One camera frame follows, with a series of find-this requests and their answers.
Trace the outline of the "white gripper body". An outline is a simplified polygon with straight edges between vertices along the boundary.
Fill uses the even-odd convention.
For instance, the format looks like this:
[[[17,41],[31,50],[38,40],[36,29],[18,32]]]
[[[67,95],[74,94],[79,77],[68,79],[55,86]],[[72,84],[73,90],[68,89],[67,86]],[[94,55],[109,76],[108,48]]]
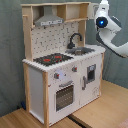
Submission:
[[[101,0],[101,2],[99,4],[99,11],[105,11],[105,12],[109,11],[108,0]]]

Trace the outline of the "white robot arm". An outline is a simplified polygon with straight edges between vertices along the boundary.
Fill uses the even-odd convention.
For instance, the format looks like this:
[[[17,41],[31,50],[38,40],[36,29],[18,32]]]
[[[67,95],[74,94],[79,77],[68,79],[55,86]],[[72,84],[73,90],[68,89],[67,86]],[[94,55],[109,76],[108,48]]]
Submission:
[[[121,22],[114,16],[110,17],[108,12],[108,0],[102,0],[94,16],[95,28],[98,31],[96,40],[116,55],[123,58],[128,57],[128,42],[121,46],[115,46],[112,43],[112,39],[116,36],[117,32],[122,29],[122,26]]]

